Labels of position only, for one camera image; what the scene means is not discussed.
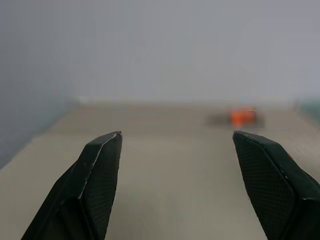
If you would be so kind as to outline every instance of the beige table surface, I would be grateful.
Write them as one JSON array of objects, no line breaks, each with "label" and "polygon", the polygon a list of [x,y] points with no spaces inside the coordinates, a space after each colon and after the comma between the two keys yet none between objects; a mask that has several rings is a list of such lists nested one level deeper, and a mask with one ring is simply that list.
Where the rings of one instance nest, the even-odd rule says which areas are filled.
[{"label": "beige table surface", "polygon": [[[0,239],[22,237],[52,185],[99,135],[122,130],[108,240],[266,240],[248,199],[231,129],[204,124],[219,107],[82,106],[0,171]],[[290,110],[264,110],[257,133],[320,181],[320,135]]]}]

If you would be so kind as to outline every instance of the blurry object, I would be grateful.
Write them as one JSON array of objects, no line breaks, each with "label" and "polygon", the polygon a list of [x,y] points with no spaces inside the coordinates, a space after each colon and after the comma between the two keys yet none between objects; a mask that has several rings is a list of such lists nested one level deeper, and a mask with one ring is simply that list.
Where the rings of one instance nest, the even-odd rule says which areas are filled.
[{"label": "blurry object", "polygon": [[115,199],[121,132],[89,142],[55,182],[22,240],[104,240]]},{"label": "blurry object", "polygon": [[235,131],[233,141],[246,192],[268,240],[320,239],[320,185],[283,147]]},{"label": "blurry object", "polygon": [[233,128],[257,128],[263,127],[264,118],[261,114],[257,114],[255,107],[241,107],[210,116],[208,124]]}]

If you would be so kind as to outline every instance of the orange object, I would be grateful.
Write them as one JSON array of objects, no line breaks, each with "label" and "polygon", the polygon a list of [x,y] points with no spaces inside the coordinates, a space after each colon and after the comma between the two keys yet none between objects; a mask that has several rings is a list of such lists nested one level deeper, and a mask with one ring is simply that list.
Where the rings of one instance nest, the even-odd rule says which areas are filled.
[{"label": "orange object", "polygon": [[241,111],[231,112],[231,123],[236,128],[242,128],[245,123],[243,112]]},{"label": "orange object", "polygon": [[230,113],[231,124],[236,128],[242,128],[245,124],[252,125],[256,122],[256,112],[252,107],[244,107]]}]

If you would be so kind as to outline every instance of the gray wall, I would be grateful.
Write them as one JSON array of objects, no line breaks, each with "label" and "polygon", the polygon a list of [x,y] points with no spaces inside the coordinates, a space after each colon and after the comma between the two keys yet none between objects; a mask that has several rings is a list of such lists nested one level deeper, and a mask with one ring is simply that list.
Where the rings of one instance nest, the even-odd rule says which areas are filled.
[{"label": "gray wall", "polygon": [[319,1],[66,1],[75,45],[64,54],[78,58],[75,90],[84,100],[285,101],[319,93]]},{"label": "gray wall", "polygon": [[0,3],[0,168],[72,107],[72,83],[55,51],[50,11],[35,7]]}]

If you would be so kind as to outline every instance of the white wall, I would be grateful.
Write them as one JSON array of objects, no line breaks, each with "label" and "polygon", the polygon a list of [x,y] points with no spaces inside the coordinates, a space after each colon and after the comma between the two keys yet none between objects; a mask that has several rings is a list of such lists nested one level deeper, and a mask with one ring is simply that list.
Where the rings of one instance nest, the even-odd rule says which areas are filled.
[{"label": "white wall", "polygon": [[69,31],[56,44],[82,99],[264,101],[319,93],[318,1],[50,4]]},{"label": "white wall", "polygon": [[48,11],[27,5],[0,2],[0,168],[72,107],[72,83],[52,45]]}]

